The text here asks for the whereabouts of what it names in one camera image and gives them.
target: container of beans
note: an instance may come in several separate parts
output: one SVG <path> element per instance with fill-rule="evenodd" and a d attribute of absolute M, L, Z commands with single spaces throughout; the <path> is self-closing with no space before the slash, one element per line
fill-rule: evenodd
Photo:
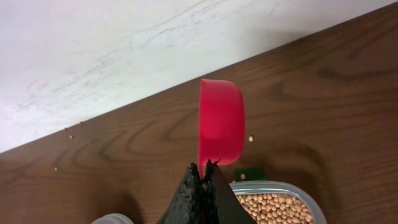
<path fill-rule="evenodd" d="M 326 224 L 320 207 L 291 184 L 245 181 L 230 184 L 243 208 L 258 224 Z"/>

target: green object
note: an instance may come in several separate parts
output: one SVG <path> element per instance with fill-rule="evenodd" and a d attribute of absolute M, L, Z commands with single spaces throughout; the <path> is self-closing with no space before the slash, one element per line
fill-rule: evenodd
<path fill-rule="evenodd" d="M 235 169 L 236 181 L 251 181 L 251 180 L 268 180 L 266 170 L 264 168 L 245 168 Z"/>

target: scoop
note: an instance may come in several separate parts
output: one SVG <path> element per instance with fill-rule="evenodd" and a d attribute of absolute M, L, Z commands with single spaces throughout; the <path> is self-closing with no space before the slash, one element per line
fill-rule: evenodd
<path fill-rule="evenodd" d="M 224 80 L 201 80 L 198 170 L 210 159 L 235 162 L 243 152 L 244 105 L 237 86 Z"/>

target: white round object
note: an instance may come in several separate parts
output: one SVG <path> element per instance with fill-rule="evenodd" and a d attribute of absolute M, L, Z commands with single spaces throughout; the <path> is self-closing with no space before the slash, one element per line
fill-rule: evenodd
<path fill-rule="evenodd" d="M 93 221 L 92 224 L 134 224 L 127 216 L 112 213 Z"/>

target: wood grain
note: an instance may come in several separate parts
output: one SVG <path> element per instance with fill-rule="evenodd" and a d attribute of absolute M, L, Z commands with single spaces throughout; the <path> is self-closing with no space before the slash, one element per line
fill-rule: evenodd
<path fill-rule="evenodd" d="M 254 135 L 227 178 L 264 166 L 307 191 L 329 223 L 397 223 L 397 40 L 392 4 L 205 75 L 240 87 Z M 199 84 L 1 154 L 0 223 L 90 223 L 111 212 L 155 223 L 197 159 Z"/>

